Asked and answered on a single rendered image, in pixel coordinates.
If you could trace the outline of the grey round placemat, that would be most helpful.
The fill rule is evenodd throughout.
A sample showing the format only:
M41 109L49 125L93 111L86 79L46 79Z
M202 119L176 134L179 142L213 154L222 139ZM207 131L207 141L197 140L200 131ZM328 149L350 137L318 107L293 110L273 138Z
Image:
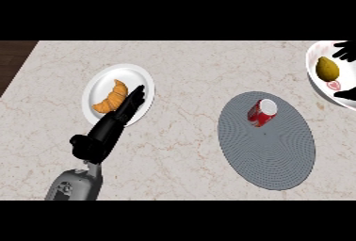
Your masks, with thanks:
M262 99L276 103L278 111L254 127L248 111ZM226 161L250 183L269 190L301 184L315 166L316 145L307 122L285 100L263 91L236 95L222 110L217 132Z

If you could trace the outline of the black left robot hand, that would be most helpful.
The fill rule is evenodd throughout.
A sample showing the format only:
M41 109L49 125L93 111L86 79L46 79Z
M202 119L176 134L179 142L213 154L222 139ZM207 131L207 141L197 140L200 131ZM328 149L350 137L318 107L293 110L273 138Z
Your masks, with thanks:
M106 159L124 127L139 106L145 103L143 89L143 85L135 89L118 109L105 114L87 135L74 135L71 137L72 154L83 161L101 164Z

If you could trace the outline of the red can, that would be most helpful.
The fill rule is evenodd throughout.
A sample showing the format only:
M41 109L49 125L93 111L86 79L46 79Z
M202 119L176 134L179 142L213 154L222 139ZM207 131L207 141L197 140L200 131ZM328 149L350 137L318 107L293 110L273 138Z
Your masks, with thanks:
M276 103L270 99L257 101L248 112L248 121L254 127L262 127L275 117Z

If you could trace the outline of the golden croissant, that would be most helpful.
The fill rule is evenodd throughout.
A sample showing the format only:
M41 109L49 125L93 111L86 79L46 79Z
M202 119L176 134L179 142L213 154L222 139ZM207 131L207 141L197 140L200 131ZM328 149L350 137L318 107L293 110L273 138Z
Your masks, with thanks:
M118 80L114 80L114 88L106 98L92 106L92 108L102 114L115 111L129 96L127 85Z

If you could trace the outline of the yellow lemon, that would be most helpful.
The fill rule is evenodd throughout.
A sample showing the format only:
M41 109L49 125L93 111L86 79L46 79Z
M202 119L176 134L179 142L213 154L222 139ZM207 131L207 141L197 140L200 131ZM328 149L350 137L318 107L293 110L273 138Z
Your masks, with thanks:
M335 62L322 56L316 65L316 74L324 82L335 81L340 76L340 68Z

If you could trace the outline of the white round plate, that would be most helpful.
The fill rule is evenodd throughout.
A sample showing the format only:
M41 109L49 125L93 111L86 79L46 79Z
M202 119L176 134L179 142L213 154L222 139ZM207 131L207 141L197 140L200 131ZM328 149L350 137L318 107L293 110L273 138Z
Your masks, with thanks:
M130 93L143 88L143 104L127 122L133 125L146 114L154 102L154 79L148 71L133 64L105 68L92 78L83 91L83 115L96 124L103 115L118 109Z

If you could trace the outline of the white bowl with pink hearts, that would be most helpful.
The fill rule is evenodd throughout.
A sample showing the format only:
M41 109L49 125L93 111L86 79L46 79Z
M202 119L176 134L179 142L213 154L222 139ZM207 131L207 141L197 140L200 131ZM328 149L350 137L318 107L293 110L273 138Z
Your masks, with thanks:
M321 40L309 47L306 52L309 80L315 91L327 101L356 111L356 101L334 96L335 92L356 87L356 61L347 62L332 57L332 54L338 51L338 48L334 46L335 43L338 43L337 40ZM316 66L322 56L332 60L340 68L340 76L332 82L325 82L318 77Z

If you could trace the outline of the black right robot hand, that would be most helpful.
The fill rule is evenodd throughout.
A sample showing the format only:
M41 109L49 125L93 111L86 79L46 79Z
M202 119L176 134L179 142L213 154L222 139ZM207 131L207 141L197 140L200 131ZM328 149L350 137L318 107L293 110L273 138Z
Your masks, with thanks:
M356 61L356 40L347 40L335 43L334 46L338 47L340 50L332 57L338 58L340 60L346 60L347 62ZM334 96L350 101L356 101L356 87L350 90L335 92Z

